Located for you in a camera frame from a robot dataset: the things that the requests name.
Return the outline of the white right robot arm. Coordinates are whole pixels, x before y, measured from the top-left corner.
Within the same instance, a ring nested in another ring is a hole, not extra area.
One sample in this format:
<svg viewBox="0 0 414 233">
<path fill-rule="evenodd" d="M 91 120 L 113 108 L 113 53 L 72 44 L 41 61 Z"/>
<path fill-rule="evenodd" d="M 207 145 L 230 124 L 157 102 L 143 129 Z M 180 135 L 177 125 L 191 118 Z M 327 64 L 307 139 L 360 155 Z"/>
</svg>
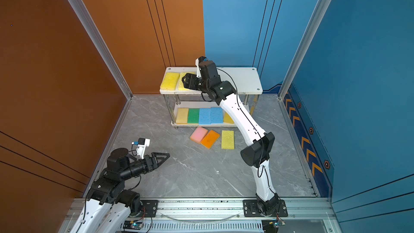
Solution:
<svg viewBox="0 0 414 233">
<path fill-rule="evenodd" d="M 187 73 L 182 78 L 186 89 L 207 94 L 210 101 L 221 107 L 234 121 L 240 130 L 247 146 L 240 151 L 243 161 L 252 168 L 256 183 L 258 212 L 263 216 L 272 216 L 281 207 L 281 199 L 277 194 L 270 176 L 270 152 L 275 137 L 265 132 L 245 108 L 234 80 L 221 80 L 218 68 L 212 60 L 201 56 L 195 61 L 196 74 Z"/>
</svg>

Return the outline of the pale yellow sponge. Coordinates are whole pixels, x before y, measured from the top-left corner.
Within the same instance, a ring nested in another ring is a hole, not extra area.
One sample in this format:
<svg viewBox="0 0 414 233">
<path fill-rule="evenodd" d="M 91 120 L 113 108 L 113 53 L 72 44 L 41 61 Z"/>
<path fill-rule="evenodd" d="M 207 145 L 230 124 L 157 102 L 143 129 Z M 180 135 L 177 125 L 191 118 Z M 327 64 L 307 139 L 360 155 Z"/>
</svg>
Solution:
<svg viewBox="0 0 414 233">
<path fill-rule="evenodd" d="M 188 123 L 188 108 L 179 108 L 177 109 L 177 115 L 176 115 L 176 124 L 179 125 L 185 125 Z"/>
</svg>

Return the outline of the blue sponge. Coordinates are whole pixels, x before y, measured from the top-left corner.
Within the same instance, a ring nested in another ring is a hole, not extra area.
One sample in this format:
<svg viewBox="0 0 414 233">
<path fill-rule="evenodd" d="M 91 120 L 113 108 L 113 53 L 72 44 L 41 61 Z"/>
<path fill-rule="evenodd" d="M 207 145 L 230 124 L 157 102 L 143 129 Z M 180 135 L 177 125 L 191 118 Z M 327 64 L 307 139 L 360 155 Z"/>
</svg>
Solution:
<svg viewBox="0 0 414 233">
<path fill-rule="evenodd" d="M 212 107 L 210 109 L 210 120 L 212 124 L 222 124 L 223 123 L 223 110 L 220 107 Z"/>
<path fill-rule="evenodd" d="M 199 109 L 199 125 L 211 125 L 211 109 Z"/>
</svg>

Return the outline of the lime porous sponge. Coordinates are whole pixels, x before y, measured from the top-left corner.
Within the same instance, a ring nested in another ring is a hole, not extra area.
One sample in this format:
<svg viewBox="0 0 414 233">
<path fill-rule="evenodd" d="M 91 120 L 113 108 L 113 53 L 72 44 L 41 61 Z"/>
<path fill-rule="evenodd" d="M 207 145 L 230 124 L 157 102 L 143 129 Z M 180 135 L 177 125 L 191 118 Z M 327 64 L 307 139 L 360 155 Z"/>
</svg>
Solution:
<svg viewBox="0 0 414 233">
<path fill-rule="evenodd" d="M 223 150 L 235 149 L 235 134 L 234 131 L 223 130 L 222 131 L 222 143 L 221 147 Z"/>
<path fill-rule="evenodd" d="M 183 81 L 182 81 L 182 79 L 185 77 L 186 74 L 187 74 L 187 72 L 181 72 L 180 73 L 179 84 L 178 84 L 178 90 L 179 91 L 183 91 L 183 92 L 191 91 L 190 89 L 184 87 L 184 84 L 183 84 Z"/>
</svg>

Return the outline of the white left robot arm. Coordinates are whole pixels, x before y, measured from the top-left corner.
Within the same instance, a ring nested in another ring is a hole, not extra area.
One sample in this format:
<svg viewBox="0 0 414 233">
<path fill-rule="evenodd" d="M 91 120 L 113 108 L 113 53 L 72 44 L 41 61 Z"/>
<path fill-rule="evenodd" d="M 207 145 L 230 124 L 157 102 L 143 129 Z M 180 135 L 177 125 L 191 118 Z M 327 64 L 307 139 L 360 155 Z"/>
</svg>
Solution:
<svg viewBox="0 0 414 233">
<path fill-rule="evenodd" d="M 107 158 L 107 167 L 92 183 L 72 233 L 116 233 L 130 215 L 144 214 L 140 194 L 126 189 L 125 181 L 158 169 L 169 153 L 144 155 L 137 159 L 128 149 L 118 148 Z"/>
</svg>

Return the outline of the green sponge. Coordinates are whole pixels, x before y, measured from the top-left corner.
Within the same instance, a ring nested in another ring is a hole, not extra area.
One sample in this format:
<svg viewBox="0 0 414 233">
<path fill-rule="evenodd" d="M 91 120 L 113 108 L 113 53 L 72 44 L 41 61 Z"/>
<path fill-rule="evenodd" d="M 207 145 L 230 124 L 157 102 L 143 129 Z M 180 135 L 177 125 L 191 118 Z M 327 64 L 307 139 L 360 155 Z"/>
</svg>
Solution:
<svg viewBox="0 0 414 233">
<path fill-rule="evenodd" d="M 199 109 L 189 109 L 187 124 L 199 124 Z"/>
</svg>

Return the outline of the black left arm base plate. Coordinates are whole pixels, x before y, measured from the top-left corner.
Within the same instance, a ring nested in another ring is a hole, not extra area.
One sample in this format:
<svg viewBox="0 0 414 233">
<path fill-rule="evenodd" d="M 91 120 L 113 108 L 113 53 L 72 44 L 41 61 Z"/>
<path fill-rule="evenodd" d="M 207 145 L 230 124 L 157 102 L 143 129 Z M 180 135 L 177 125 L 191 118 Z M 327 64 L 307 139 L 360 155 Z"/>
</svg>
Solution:
<svg viewBox="0 0 414 233">
<path fill-rule="evenodd" d="M 152 219 L 155 218 L 158 210 L 158 200 L 141 200 L 141 203 L 142 209 L 141 215 L 139 215 L 139 217 L 151 217 Z"/>
</svg>

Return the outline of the bright yellow sponge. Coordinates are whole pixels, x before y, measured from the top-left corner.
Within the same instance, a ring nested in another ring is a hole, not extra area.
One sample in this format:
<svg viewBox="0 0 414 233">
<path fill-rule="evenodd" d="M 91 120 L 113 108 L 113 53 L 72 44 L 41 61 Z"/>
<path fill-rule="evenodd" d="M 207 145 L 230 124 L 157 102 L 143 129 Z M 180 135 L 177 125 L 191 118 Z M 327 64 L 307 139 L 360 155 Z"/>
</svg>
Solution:
<svg viewBox="0 0 414 233">
<path fill-rule="evenodd" d="M 160 90 L 164 91 L 174 91 L 178 80 L 180 78 L 180 73 L 167 72 L 164 76 L 164 79 L 160 85 Z"/>
</svg>

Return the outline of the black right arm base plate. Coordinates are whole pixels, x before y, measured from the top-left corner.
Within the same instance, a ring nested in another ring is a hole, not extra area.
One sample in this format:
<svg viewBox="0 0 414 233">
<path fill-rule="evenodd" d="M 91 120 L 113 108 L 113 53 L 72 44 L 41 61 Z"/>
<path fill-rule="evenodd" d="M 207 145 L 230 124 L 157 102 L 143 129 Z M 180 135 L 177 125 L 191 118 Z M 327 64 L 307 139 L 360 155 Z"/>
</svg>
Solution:
<svg viewBox="0 0 414 233">
<path fill-rule="evenodd" d="M 262 215 L 259 212 L 257 200 L 253 200 L 253 199 L 243 200 L 243 212 L 244 212 L 245 217 L 264 217 L 264 215 Z M 284 200 L 279 201 L 276 207 L 276 211 L 272 215 L 269 215 L 269 217 L 282 217 L 282 218 L 285 218 L 288 216 L 289 214 L 288 214 Z"/>
</svg>

